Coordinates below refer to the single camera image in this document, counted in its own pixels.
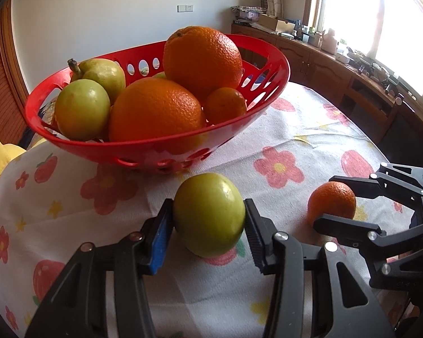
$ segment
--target window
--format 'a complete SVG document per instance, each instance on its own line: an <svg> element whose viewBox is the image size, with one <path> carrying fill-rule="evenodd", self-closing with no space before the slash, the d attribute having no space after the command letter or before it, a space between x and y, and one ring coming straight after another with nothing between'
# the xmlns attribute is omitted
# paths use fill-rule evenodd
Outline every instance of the window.
<svg viewBox="0 0 423 338"><path fill-rule="evenodd" d="M321 0L318 30L332 28L423 94L423 12L415 0Z"/></svg>

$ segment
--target fruit bowl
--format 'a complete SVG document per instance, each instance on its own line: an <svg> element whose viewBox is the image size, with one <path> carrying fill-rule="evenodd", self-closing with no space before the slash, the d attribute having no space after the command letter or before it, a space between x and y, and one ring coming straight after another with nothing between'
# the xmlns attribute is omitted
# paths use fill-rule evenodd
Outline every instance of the fruit bowl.
<svg viewBox="0 0 423 338"><path fill-rule="evenodd" d="M39 109L54 89L63 89L70 82L71 70L65 68L46 78L30 94L25 105L25 115L30 128L51 143L77 156L96 163L114 163L124 167L149 172L170 173L191 167L205 160L254 122L281 94L290 78L287 59L276 47L263 40L243 35L228 35L237 47L253 51L267 59L266 65L258 69L243 61L244 74L237 88L247 100L245 115L215 126L207 126L194 132L129 142L80 142L57 137L38 116ZM118 62L124 69L126 84L163 71L165 42L100 56ZM149 70L137 69L141 62Z"/></svg>

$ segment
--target tablecloth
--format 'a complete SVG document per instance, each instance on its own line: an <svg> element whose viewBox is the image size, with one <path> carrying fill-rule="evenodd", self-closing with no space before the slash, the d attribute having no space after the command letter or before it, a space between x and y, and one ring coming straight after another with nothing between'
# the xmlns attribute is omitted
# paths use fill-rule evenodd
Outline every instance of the tablecloth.
<svg viewBox="0 0 423 338"><path fill-rule="evenodd" d="M102 246L139 230L194 174L223 174L278 229L322 245L330 238L305 222L312 191L333 175L367 177L385 160L337 108L294 83L245 131L177 174L148 176L98 165L43 143L12 161L0 178L0 314L23 337L44 294L83 242ZM389 233L407 229L411 215L389 199L357 199L355 218ZM339 247L368 281L357 250ZM224 256L201 259L174 232L164 266L145 282L160 337L262 336L273 277L255 267L244 234ZM394 323L403 295L375 292ZM110 336L116 336L112 314L108 322Z"/></svg>

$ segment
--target white bottle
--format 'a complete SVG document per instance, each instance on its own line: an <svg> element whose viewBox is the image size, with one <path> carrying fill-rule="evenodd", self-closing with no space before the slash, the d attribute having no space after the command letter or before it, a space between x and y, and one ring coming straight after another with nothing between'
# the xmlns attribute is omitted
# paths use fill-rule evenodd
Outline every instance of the white bottle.
<svg viewBox="0 0 423 338"><path fill-rule="evenodd" d="M330 54L335 54L337 52L337 40L334 38L335 31L334 29L329 29L328 32L323 36L323 41L321 43L321 49Z"/></svg>

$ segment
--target small orange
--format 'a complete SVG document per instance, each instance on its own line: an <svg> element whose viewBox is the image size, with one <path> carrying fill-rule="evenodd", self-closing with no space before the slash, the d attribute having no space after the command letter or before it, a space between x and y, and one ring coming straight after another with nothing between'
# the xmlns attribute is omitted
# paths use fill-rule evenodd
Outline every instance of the small orange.
<svg viewBox="0 0 423 338"><path fill-rule="evenodd" d="M355 207L355 195L350 187L339 181L328 181L310 195L307 222L313 226L315 219L322 214L353 219Z"/></svg>
<svg viewBox="0 0 423 338"><path fill-rule="evenodd" d="M199 101L184 87L147 77L126 87L109 120L111 141L137 141L176 135L205 127Z"/></svg>
<svg viewBox="0 0 423 338"><path fill-rule="evenodd" d="M221 88L207 96L204 113L208 122L219 124L244 115L246 108L246 99L238 90Z"/></svg>
<svg viewBox="0 0 423 338"><path fill-rule="evenodd" d="M216 89L237 88L243 76L243 62L235 43L203 26L189 26L169 37L163 68L168 79L189 90L201 104Z"/></svg>

